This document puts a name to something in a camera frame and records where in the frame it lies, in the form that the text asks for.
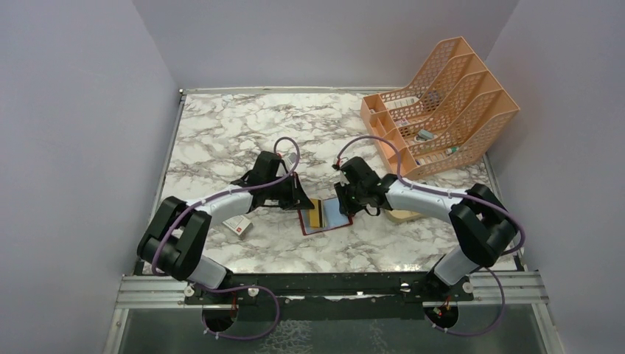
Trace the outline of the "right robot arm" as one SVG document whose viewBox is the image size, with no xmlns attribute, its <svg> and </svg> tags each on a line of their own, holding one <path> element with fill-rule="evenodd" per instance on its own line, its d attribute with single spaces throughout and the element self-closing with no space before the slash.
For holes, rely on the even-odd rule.
<svg viewBox="0 0 625 354">
<path fill-rule="evenodd" d="M 445 299 L 464 276 L 493 266 L 519 231 L 484 184 L 474 184 L 468 190 L 444 190 L 416 184 L 393 173 L 380 177 L 360 157 L 333 167 L 341 177 L 335 191 L 343 215 L 353 216 L 370 209 L 400 210 L 452 226 L 458 246 L 434 265 L 425 280 L 425 290 L 433 299 Z"/>
</svg>

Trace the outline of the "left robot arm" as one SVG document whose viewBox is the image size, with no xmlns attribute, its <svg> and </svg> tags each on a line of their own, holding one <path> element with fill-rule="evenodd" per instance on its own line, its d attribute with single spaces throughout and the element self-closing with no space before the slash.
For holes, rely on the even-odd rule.
<svg viewBox="0 0 625 354">
<path fill-rule="evenodd" d="M 295 172 L 277 153 L 262 151 L 254 166 L 226 189 L 198 201 L 165 198 L 137 246 L 137 256 L 167 276 L 199 284 L 211 301 L 231 296 L 230 271 L 203 256 L 210 228 L 275 201 L 283 210 L 308 210 L 314 204 Z"/>
</svg>

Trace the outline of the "red leather card holder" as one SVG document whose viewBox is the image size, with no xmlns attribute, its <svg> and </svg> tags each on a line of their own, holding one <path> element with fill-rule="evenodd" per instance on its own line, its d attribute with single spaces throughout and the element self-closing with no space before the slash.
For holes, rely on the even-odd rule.
<svg viewBox="0 0 625 354">
<path fill-rule="evenodd" d="M 339 212 L 339 202 L 337 197 L 320 200 L 323 200 L 324 216 L 326 217 L 324 228 L 310 228 L 308 225 L 307 210 L 298 211 L 301 232 L 304 236 L 328 232 L 330 230 L 348 227 L 353 224 L 352 218 L 346 217 Z"/>
</svg>

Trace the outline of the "gold credit card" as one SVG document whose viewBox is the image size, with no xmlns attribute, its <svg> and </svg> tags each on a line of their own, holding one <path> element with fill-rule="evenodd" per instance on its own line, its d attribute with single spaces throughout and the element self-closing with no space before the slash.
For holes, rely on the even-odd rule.
<svg viewBox="0 0 625 354">
<path fill-rule="evenodd" d="M 326 217 L 324 216 L 323 200 L 311 199 L 312 209 L 307 210 L 308 225 L 313 229 L 321 229 L 325 227 Z"/>
</svg>

